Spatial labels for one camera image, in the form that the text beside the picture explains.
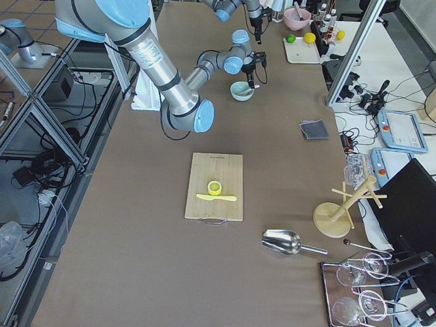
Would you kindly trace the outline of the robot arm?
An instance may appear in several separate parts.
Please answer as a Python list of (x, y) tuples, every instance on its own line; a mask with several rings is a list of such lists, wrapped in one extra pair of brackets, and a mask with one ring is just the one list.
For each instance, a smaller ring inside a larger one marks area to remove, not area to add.
[(245, 13), (248, 14), (250, 25), (253, 27), (253, 35), (257, 44), (262, 43), (262, 34), (264, 32), (262, 25), (263, 19), (271, 21), (271, 9), (263, 8), (258, 0), (241, 1), (241, 0), (204, 0), (201, 3), (207, 5), (215, 13), (215, 16), (221, 22), (226, 22), (235, 13), (235, 11), (243, 6)]
[(148, 1), (56, 1), (55, 19), (63, 35), (97, 43), (109, 37), (124, 47), (163, 94), (166, 125), (181, 131), (201, 133), (211, 128), (214, 105), (202, 99), (198, 90), (215, 71), (222, 69), (235, 75), (248, 72), (254, 62), (249, 35), (239, 29), (233, 32), (227, 52), (202, 55), (184, 79), (151, 30)]

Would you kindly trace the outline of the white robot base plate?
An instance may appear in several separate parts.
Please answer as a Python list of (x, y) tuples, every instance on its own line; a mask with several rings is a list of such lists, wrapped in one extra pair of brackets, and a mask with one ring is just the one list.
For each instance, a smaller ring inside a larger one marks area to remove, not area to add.
[(131, 103), (132, 110), (159, 111), (161, 102), (159, 100), (159, 91), (151, 79), (140, 68), (134, 98)]

